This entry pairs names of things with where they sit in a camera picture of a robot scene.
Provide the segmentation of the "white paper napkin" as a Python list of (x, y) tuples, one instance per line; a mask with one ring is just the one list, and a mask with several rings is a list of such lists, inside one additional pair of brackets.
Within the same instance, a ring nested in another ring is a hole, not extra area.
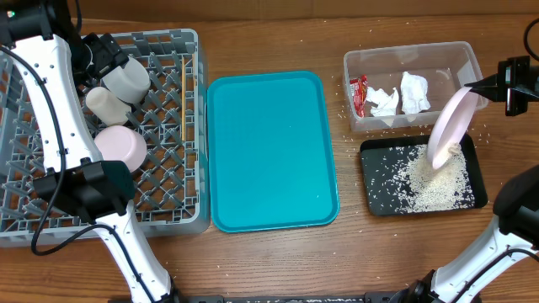
[(405, 114), (418, 114), (430, 109), (427, 99), (428, 82), (424, 77), (403, 72), (400, 88), (402, 111)]

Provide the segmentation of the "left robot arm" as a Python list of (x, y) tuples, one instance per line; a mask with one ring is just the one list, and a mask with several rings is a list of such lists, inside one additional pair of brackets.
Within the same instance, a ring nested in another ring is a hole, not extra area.
[[(43, 144), (45, 175), (33, 182), (47, 208), (30, 248), (50, 255), (89, 231), (99, 235), (120, 268), (133, 302), (184, 302), (150, 248), (135, 214), (134, 183), (122, 161), (106, 161), (81, 109), (88, 87), (128, 62), (115, 39), (80, 35), (65, 1), (3, 1), (1, 51), (15, 63), (29, 94)], [(41, 251), (37, 242), (53, 208), (86, 227)]]

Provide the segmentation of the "small white plate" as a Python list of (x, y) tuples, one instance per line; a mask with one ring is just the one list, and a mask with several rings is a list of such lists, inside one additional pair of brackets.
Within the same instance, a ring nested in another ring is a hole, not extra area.
[(147, 155), (144, 137), (122, 125), (100, 131), (94, 142), (105, 161), (122, 161), (131, 173), (144, 163)]

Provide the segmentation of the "large white plate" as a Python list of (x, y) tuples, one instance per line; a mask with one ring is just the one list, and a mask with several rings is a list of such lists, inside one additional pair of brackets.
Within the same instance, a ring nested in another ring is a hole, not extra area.
[(470, 87), (460, 88), (446, 103), (432, 129), (426, 156), (433, 169), (450, 158), (449, 149), (458, 144), (470, 125), (478, 97)]

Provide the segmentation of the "grey bowl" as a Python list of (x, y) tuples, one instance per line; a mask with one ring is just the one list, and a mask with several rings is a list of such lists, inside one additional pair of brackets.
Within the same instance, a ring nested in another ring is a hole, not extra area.
[(140, 103), (151, 86), (147, 70), (132, 56), (124, 66), (116, 67), (102, 81), (112, 94), (128, 104)]

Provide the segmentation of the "red snack wrapper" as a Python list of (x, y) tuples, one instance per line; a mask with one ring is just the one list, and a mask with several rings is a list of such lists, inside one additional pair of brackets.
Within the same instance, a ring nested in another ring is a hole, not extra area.
[(350, 80), (350, 89), (352, 92), (352, 101), (355, 113), (359, 118), (365, 117), (365, 103), (368, 88), (368, 79), (366, 75)]

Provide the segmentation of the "wooden chopstick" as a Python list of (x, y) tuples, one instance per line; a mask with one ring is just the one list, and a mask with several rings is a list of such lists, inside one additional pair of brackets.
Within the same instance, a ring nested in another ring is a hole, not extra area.
[(195, 96), (197, 94), (197, 80), (198, 80), (198, 56), (196, 53), (192, 54), (191, 55), (191, 82), (192, 82), (192, 91), (193, 91), (193, 96)]
[(181, 69), (181, 132), (180, 132), (180, 135), (181, 135), (181, 140), (182, 142), (185, 141), (186, 139), (186, 134), (185, 134), (185, 126), (186, 126), (186, 121), (185, 121), (185, 117), (186, 117), (186, 113), (185, 113), (185, 108), (186, 108), (186, 93), (185, 93), (185, 89), (186, 89), (186, 63), (185, 63), (185, 59), (184, 59), (184, 56), (181, 57), (181, 63), (182, 63), (182, 69)]

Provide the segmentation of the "white paper cup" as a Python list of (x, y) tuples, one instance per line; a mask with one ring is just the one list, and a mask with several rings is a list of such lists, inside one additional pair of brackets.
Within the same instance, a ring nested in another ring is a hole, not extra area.
[(92, 88), (86, 95), (87, 107), (107, 126), (123, 125), (131, 107), (120, 101), (110, 90), (103, 87)]

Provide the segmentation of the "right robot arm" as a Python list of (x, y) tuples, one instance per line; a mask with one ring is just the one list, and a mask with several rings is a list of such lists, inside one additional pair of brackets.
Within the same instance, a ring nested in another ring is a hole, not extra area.
[[(508, 116), (523, 114), (538, 99), (535, 55), (511, 57), (498, 64), (496, 74), (464, 85), (435, 122), (427, 158), (441, 167), (453, 144), (464, 136), (474, 113), (469, 97), (476, 93), (502, 102)], [(392, 302), (471, 302), (506, 269), (524, 258), (538, 258), (538, 168), (513, 177), (499, 191), (494, 216), (485, 231), (457, 258), (430, 271), (423, 279), (391, 297)]]

